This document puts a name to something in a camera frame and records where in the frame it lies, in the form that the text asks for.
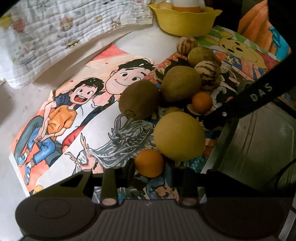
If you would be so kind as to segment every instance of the blue jeans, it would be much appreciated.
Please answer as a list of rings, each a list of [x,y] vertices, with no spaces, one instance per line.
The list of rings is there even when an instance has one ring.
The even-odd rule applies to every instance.
[[[27,144],[27,149],[29,151],[32,151],[33,145],[35,144],[33,140],[36,138],[39,129],[40,127],[35,128],[30,136]],[[35,155],[33,155],[33,160],[36,165],[55,151],[55,144],[51,138],[47,138],[40,143],[40,150]]]

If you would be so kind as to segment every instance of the bottle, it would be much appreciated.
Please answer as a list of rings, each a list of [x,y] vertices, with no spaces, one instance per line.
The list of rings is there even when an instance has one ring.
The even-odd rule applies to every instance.
[[[178,12],[200,13],[205,7],[204,0],[171,0],[171,3]]]

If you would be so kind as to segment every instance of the boy in orange shirt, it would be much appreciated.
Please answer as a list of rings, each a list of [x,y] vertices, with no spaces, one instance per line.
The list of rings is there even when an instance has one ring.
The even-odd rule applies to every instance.
[[[58,108],[55,100],[45,106],[44,122],[42,127],[37,127],[32,132],[27,144],[25,153],[19,157],[19,165],[22,166],[34,143],[40,142],[40,150],[33,155],[30,162],[25,165],[25,183],[29,185],[31,168],[44,160],[55,151],[55,139],[61,136],[67,128],[70,128],[76,117],[75,106],[82,105],[95,97],[104,87],[103,81],[98,78],[87,78],[78,83],[69,93],[69,105],[62,105]]]

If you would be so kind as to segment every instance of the yellow smiley face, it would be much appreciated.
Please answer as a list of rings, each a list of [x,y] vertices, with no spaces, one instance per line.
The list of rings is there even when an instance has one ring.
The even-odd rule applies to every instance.
[[[238,58],[243,58],[254,63],[258,61],[258,53],[256,51],[233,38],[224,37],[219,41],[219,45]]]

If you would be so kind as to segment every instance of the sneaker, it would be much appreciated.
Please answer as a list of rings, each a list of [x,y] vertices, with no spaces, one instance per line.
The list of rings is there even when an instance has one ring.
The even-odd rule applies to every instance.
[[[28,167],[28,163],[25,165],[25,183],[26,185],[29,185],[29,179],[30,179],[30,173],[31,173],[31,168]]]
[[[18,165],[21,167],[26,162],[26,156],[24,154],[20,155],[17,161],[18,161]]]

